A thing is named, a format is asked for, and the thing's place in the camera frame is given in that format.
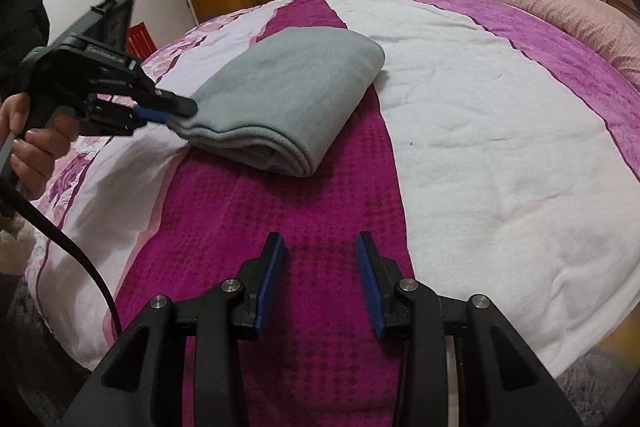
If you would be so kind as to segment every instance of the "purple fabric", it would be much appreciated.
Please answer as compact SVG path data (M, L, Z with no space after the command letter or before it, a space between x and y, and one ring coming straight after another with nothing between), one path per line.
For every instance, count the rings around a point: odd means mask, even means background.
M413 0L471 17L535 60L605 123L624 161L640 180L640 92L604 58L536 17L493 0Z
M345 27L325 0L294 0L278 9L261 38L290 26ZM191 149L167 192L158 233L117 295L124 324L153 295L192 298L233 277L271 230L284 236L289 258L264 340L241 346L251 425L391 425L400 346L379 343L370 328L356 234L370 230L381 253L406 276L413 271L393 150L373 87L310 178ZM189 410L184 420L192 421Z

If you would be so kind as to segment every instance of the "human hand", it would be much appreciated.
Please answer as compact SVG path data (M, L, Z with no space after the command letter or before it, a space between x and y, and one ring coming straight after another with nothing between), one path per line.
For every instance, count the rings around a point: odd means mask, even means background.
M14 94L0 107L0 145L9 132L22 132L29 116L29 96ZM78 138L79 121L72 116L59 114L54 118L55 128L30 129L24 140L14 141L11 166L20 181L28 189L27 197L37 200L44 194L47 181L53 174L55 161L69 152L71 142Z

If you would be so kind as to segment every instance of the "folded gray blanket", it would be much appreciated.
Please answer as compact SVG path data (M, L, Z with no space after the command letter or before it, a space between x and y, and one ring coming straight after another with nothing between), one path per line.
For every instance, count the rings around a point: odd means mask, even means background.
M266 171L310 176L380 72L385 52L340 28L287 28L250 47L167 126L192 145Z

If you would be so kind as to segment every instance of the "silver bolt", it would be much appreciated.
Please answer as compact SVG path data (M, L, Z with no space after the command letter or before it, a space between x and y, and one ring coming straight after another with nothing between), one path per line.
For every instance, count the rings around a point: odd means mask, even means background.
M476 308L484 310L485 308L489 307L489 304L491 304L491 300L486 295L474 295L471 299L471 304L473 304L473 306L475 306Z
M240 289L240 281L238 279L227 279L222 282L223 292L236 292Z
M164 308L168 302L169 302L169 299L166 298L166 296L156 295L155 297L151 297L151 300L149 301L149 306L151 306L155 310L159 310L160 308Z
M406 292L415 292L418 289L418 282L415 279L402 279L400 289Z

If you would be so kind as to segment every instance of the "gray carpet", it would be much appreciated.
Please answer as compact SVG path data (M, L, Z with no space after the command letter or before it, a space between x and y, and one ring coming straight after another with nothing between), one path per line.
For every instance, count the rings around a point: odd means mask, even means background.
M591 349L556 379L586 427L598 427L635 375L620 357Z

